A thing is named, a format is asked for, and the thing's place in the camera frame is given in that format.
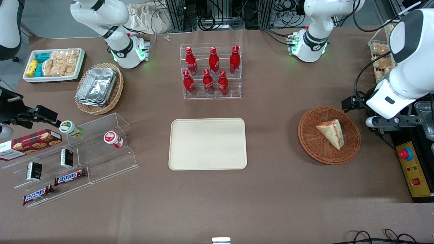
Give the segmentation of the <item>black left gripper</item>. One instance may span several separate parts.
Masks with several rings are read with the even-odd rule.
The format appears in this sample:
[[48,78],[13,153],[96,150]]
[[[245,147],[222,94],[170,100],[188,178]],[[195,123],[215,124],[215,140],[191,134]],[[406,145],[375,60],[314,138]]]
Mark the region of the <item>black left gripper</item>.
[[[356,96],[347,97],[341,102],[341,105],[344,113],[360,109],[359,100]],[[425,124],[425,121],[419,115],[398,114],[390,119],[381,116],[373,116],[373,128],[381,128],[384,130],[401,130],[403,128],[422,126],[423,124]]]

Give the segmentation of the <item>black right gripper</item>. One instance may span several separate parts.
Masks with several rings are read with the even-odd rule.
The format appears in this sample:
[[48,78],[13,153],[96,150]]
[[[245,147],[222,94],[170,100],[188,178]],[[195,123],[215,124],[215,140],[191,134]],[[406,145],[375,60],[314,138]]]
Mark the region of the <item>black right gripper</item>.
[[50,124],[59,128],[61,121],[57,120],[58,114],[42,105],[37,105],[32,114],[24,114],[27,107],[23,102],[23,96],[6,88],[1,88],[0,94],[0,122],[5,125],[19,125],[31,129],[34,123]]

